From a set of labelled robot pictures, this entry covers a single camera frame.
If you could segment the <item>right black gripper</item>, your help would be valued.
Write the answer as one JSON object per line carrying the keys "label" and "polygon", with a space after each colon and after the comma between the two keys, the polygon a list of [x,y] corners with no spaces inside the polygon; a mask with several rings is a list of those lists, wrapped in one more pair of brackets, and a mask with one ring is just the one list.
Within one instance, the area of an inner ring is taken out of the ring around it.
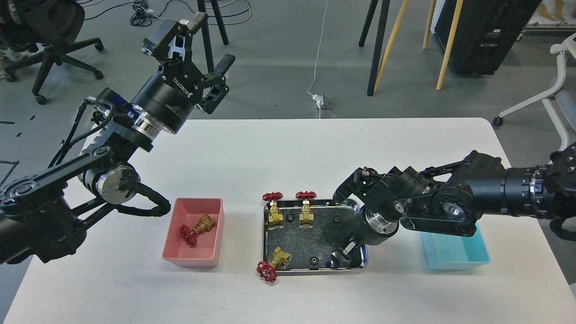
{"label": "right black gripper", "polygon": [[347,221],[348,233],[345,237],[347,243],[341,243],[330,254],[330,267],[336,269],[346,264],[352,257],[366,245],[379,245],[393,237],[399,229],[399,223],[384,219],[382,215],[361,208]]}

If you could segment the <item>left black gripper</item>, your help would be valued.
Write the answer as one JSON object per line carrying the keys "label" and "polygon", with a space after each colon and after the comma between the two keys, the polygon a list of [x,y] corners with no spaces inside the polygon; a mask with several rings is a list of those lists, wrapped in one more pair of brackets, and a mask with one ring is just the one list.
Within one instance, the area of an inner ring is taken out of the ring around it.
{"label": "left black gripper", "polygon": [[214,113],[229,92],[225,73],[236,61],[225,54],[213,72],[196,67],[191,49],[193,36],[207,23],[207,14],[197,12],[191,20],[165,20],[150,38],[143,39],[142,53],[160,64],[131,100],[169,133],[177,133],[198,105]]}

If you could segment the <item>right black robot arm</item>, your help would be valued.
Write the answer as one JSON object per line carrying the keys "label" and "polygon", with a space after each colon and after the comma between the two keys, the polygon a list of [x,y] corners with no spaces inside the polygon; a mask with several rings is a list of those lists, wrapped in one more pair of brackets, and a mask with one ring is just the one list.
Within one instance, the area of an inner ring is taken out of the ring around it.
{"label": "right black robot arm", "polygon": [[393,167],[379,174],[358,168],[336,189],[333,201],[350,195],[364,205],[331,253],[336,265],[362,244],[381,244],[399,226],[471,237],[485,214],[546,219],[557,237],[574,241],[575,232],[563,223],[575,216],[575,146],[551,153],[549,164],[524,168],[504,168],[500,158],[476,150],[459,162],[423,171]]}

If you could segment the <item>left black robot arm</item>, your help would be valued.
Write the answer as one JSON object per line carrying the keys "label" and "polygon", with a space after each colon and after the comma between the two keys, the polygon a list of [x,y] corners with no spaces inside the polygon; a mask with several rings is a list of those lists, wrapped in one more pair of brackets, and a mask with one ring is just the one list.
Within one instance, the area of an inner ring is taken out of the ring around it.
{"label": "left black robot arm", "polygon": [[97,126],[66,139],[47,170],[1,187],[1,263],[75,254],[87,230],[111,211],[145,217],[170,211],[128,161],[138,149],[150,152],[161,131],[175,135],[194,109],[213,113],[228,94],[225,74],[235,56],[226,54],[207,73],[193,60],[193,36],[207,31],[207,20],[197,12],[191,20],[164,21],[143,45],[160,66],[135,97],[127,101],[105,88],[85,99],[81,107],[102,116]]}

